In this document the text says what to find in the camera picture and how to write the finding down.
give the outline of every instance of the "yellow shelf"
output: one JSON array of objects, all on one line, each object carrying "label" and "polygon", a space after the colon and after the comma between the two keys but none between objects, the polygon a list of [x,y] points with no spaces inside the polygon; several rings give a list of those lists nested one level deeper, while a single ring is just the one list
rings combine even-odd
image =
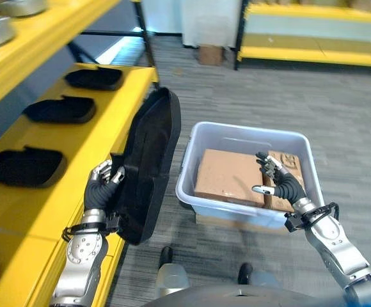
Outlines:
[{"label": "yellow shelf", "polygon": [[280,59],[371,67],[371,43],[282,35],[244,35],[239,59]]},{"label": "yellow shelf", "polygon": [[[70,70],[93,67],[75,64]],[[45,189],[0,184],[0,228],[58,240],[64,227],[78,222],[90,170],[111,150],[122,151],[132,118],[155,75],[154,68],[111,68],[123,71],[124,83],[118,91],[72,88],[60,79],[40,99],[61,95],[93,98],[97,112],[88,123],[34,123],[21,115],[1,137],[0,151],[20,150],[25,145],[59,150],[67,158],[68,166],[59,182]]]},{"label": "yellow shelf", "polygon": [[26,306],[55,245],[0,231],[0,306]]},{"label": "yellow shelf", "polygon": [[41,14],[12,19],[17,36],[0,46],[0,100],[120,0],[48,0]]},{"label": "yellow shelf", "polygon": [[[92,307],[103,307],[124,240],[107,237],[109,249]],[[65,264],[66,242],[0,232],[0,306],[48,306]]]},{"label": "yellow shelf", "polygon": [[251,3],[247,7],[246,13],[252,15],[276,15],[287,17],[339,19],[371,23],[371,12],[355,10],[353,8],[341,8],[333,6]]}]

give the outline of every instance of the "small cardboard box on floor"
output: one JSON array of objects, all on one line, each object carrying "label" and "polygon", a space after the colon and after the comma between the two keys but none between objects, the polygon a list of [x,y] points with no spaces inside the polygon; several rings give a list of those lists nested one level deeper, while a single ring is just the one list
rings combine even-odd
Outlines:
[{"label": "small cardboard box on floor", "polygon": [[262,184],[254,155],[206,149],[198,170],[197,197],[254,207],[264,206],[264,196],[252,191]]},{"label": "small cardboard box on floor", "polygon": [[220,66],[223,62],[223,48],[213,45],[200,45],[199,62],[202,65]]},{"label": "small cardboard box on floor", "polygon": [[[290,173],[295,178],[297,178],[301,186],[305,188],[303,178],[302,178],[301,163],[299,162],[299,158],[296,155],[292,155],[292,154],[285,153],[285,152],[275,152],[272,150],[269,150],[268,154],[273,156],[278,161],[280,161],[284,165],[284,167],[286,167],[290,171]],[[274,186],[274,183],[267,175],[262,175],[262,177],[263,177],[264,185]],[[265,195],[264,208],[278,210],[278,211],[285,211],[285,212],[294,211],[289,201],[283,200],[282,198],[271,196],[271,195]]]}]

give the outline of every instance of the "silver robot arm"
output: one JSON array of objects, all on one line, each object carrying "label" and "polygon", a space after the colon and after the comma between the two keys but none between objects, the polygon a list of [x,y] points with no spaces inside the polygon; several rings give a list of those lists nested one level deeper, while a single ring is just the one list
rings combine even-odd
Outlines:
[{"label": "silver robot arm", "polygon": [[93,302],[100,279],[100,266],[108,249],[106,235],[109,231],[104,209],[125,176],[123,167],[112,178],[110,171],[110,160],[91,171],[84,192],[85,211],[81,223],[63,232],[62,237],[68,241],[66,265],[50,306],[90,307]]},{"label": "silver robot arm", "polygon": [[[345,291],[346,300],[370,305],[371,266],[346,237],[338,222],[338,205],[317,206],[306,197],[299,182],[278,160],[261,152],[257,157],[261,172],[271,177],[276,187],[255,185],[253,190],[287,199],[295,211],[285,215],[288,230],[305,230],[308,242],[318,251],[328,271]],[[335,209],[335,217],[329,215],[332,209]]]}]

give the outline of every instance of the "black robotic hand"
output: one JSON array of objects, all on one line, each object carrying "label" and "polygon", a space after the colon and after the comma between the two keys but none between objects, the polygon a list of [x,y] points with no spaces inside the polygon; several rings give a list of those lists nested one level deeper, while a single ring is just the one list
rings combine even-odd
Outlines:
[{"label": "black robotic hand", "polygon": [[254,185],[253,191],[286,199],[291,205],[306,197],[301,184],[280,161],[264,152],[258,152],[256,156],[259,158],[257,163],[261,165],[260,171],[270,177],[276,186]]},{"label": "black robotic hand", "polygon": [[106,160],[92,169],[86,189],[84,190],[84,209],[105,210],[109,200],[124,179],[125,170],[120,166],[117,173],[111,176],[111,160]]}]

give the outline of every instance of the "plastic storage bin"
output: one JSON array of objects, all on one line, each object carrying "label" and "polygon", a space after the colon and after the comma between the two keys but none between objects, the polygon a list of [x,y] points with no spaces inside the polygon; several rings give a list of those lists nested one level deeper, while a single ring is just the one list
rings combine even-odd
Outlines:
[{"label": "plastic storage bin", "polygon": [[200,122],[191,131],[176,186],[177,198],[191,205],[197,214],[248,222],[268,228],[280,228],[286,220],[284,212],[196,197],[194,188],[198,167],[205,149],[208,148],[251,155],[268,150],[295,154],[301,161],[308,197],[315,204],[324,204],[309,141],[304,135],[290,131]]}]

